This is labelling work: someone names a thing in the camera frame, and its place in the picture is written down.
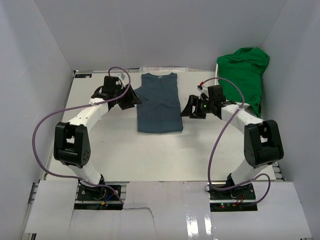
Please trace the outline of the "blue t shirt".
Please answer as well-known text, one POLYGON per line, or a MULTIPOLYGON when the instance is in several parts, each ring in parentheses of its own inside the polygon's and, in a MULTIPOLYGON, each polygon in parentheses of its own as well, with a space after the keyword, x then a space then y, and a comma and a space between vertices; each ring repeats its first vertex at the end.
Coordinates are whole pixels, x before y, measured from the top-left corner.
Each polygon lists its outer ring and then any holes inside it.
POLYGON ((134 90, 141 104, 137 105, 137 131, 144 134, 182 132, 178 75, 141 75, 141 86, 134 90))

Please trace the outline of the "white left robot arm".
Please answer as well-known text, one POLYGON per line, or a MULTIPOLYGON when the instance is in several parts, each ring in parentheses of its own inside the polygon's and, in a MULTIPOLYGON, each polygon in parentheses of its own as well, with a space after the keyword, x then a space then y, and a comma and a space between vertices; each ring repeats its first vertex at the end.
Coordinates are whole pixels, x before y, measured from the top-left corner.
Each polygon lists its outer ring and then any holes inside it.
POLYGON ((103 185, 103 175, 90 162, 89 132, 114 106, 126 110, 141 103, 130 83, 124 84, 120 77, 106 75, 103 85, 90 97, 88 106, 69 121, 55 126, 54 159, 71 169, 96 200, 103 198, 107 189, 103 185))

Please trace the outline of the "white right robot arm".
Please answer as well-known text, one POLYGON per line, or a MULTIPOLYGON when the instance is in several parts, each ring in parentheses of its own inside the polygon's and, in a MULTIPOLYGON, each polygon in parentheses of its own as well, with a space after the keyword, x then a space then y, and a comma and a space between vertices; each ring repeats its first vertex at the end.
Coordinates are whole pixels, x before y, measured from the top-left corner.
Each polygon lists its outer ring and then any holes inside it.
POLYGON ((263 120, 253 116, 244 109, 244 104, 227 100, 220 85, 207 88, 198 86, 200 96, 190 95, 187 104, 181 112, 181 117, 205 119, 207 114, 213 114, 232 125, 243 134, 244 160, 230 173, 224 186, 208 182, 209 192, 226 192, 226 195, 236 200, 244 193, 244 187, 260 176, 262 170, 284 157, 284 149, 278 124, 275 120, 263 120))

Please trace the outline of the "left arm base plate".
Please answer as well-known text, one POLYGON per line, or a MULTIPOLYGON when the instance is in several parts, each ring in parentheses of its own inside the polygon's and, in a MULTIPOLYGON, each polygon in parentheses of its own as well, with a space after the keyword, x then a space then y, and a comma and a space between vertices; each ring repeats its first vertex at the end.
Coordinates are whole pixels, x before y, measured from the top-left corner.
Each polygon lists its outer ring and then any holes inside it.
POLYGON ((91 211, 121 211, 123 204, 119 201, 114 191, 108 187, 89 187, 78 185, 75 210, 91 211))

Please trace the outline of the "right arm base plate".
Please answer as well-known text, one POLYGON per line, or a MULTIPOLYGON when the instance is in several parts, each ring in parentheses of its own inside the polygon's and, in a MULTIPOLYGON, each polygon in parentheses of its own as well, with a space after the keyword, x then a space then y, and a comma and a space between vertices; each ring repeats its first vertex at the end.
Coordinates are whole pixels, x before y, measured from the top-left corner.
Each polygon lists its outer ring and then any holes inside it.
POLYGON ((212 213, 256 212, 256 195, 252 184, 243 185, 227 191, 204 188, 209 194, 209 205, 212 213))

